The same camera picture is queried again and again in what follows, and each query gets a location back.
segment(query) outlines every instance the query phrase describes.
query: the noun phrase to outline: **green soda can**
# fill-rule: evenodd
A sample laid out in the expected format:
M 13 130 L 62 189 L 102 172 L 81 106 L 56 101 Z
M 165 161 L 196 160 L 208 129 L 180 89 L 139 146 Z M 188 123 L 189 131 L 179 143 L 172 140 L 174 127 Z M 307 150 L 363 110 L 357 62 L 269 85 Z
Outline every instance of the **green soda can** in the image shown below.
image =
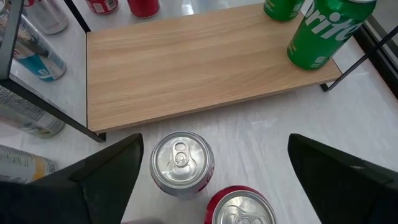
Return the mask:
M 300 12 L 304 0 L 266 0 L 264 12 L 276 21 L 289 21 Z
M 321 68 L 375 6 L 376 0 L 314 0 L 287 47 L 289 59 L 307 70 Z

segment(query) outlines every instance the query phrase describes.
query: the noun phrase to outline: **red can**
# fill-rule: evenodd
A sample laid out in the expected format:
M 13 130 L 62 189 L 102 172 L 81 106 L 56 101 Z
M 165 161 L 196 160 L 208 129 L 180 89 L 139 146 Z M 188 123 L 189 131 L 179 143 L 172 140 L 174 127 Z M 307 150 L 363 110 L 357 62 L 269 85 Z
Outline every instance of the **red can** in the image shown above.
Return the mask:
M 86 0 L 88 7 L 95 14 L 109 14 L 119 5 L 119 0 Z
M 133 15 L 141 18 L 154 16 L 160 9 L 159 0 L 127 0 Z
M 220 190 L 206 208 L 205 224 L 276 224 L 275 213 L 262 194 L 246 186 Z

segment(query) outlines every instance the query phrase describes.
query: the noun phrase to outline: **wood grain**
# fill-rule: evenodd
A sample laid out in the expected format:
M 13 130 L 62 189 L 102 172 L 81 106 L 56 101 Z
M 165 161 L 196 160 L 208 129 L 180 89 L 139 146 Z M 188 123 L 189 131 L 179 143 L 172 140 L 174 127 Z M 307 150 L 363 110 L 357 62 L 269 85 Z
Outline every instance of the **wood grain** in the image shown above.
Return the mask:
M 336 80 L 287 57 L 302 15 L 280 23 L 262 4 L 90 32 L 88 127 L 112 131 Z

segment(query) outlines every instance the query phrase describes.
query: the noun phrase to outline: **soda can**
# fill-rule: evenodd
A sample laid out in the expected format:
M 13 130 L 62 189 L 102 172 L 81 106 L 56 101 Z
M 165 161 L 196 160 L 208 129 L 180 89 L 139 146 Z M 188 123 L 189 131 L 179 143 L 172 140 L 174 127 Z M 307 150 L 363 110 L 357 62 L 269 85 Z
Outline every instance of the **soda can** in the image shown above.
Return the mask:
M 372 14 L 376 0 L 314 0 L 287 47 L 307 70 L 322 68 Z
M 176 132 L 160 140 L 150 157 L 150 174 L 169 195 L 191 198 L 203 190 L 214 172 L 209 144 L 191 132 Z
M 5 33 L 8 12 L 0 10 L 0 43 Z M 60 78 L 67 69 L 65 62 L 22 17 L 14 48 L 14 59 L 43 81 Z
M 54 0 L 25 0 L 22 14 L 43 34 L 56 34 L 68 25 L 67 15 Z
M 289 21 L 300 12 L 304 0 L 266 0 L 264 12 L 276 21 Z
M 160 9 L 159 0 L 127 0 L 130 11 L 140 18 L 148 18 L 157 14 Z
M 119 0 L 86 0 L 91 12 L 95 14 L 109 14 L 118 7 Z
M 57 171 L 57 165 L 42 156 L 0 145 L 0 181 L 27 184 Z
M 276 224 L 276 216 L 264 196 L 246 186 L 220 190 L 209 201 L 205 224 Z
M 10 74 L 10 78 L 18 84 L 27 87 L 25 83 L 14 75 Z M 45 99 L 36 91 L 32 92 L 53 105 L 51 101 Z M 57 134 L 65 125 L 60 119 L 3 86 L 0 86 L 0 122 L 40 138 L 49 138 Z

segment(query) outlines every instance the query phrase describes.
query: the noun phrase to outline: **sprite logo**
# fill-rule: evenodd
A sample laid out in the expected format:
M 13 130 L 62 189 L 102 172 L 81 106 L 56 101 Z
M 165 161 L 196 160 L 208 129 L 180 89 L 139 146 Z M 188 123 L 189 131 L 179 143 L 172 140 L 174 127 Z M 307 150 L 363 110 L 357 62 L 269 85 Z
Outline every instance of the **sprite logo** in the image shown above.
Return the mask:
M 318 9 L 315 10 L 315 2 L 313 2 L 305 15 L 305 24 L 308 26 L 312 23 L 319 22 L 311 31 L 314 34 L 320 34 L 321 37 L 326 40 L 336 34 L 335 40 L 337 41 L 342 41 L 351 37 L 351 34 L 362 25 L 362 22 L 351 24 L 353 19 L 337 23 L 340 18 L 341 15 L 338 12 L 333 12 L 326 16 L 322 15 Z

